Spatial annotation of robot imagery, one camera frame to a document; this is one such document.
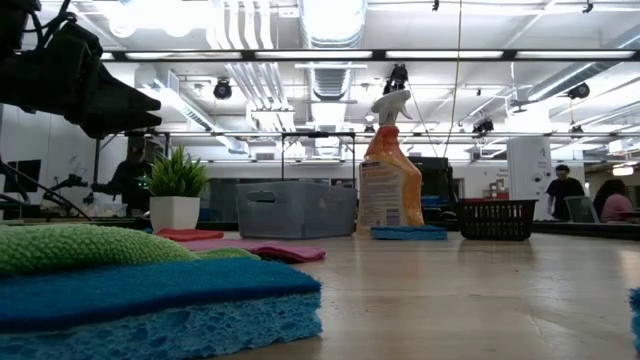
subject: red cloth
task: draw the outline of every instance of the red cloth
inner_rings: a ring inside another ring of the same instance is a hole
[[[166,237],[173,241],[194,241],[194,240],[209,240],[209,239],[222,239],[224,233],[222,231],[210,231],[210,230],[172,230],[162,229],[157,236]]]

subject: spray bottle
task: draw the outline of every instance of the spray bottle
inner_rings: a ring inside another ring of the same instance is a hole
[[[422,174],[407,159],[398,144],[398,113],[411,119],[405,102],[408,90],[389,93],[371,108],[378,114],[380,128],[360,164],[360,207],[358,228],[372,226],[422,226],[420,191]]]

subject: green plant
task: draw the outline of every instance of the green plant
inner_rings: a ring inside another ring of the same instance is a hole
[[[206,169],[200,159],[192,161],[191,155],[185,154],[184,147],[179,146],[171,158],[156,158],[149,191],[153,196],[198,197],[206,183]]]

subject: bottle label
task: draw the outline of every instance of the bottle label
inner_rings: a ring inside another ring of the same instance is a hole
[[[360,164],[359,223],[362,226],[406,226],[402,206],[404,173],[380,162]]]

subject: gray plastic container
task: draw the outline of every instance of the gray plastic container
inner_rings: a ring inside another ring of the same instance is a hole
[[[308,239],[353,233],[355,189],[303,181],[236,186],[242,237]]]

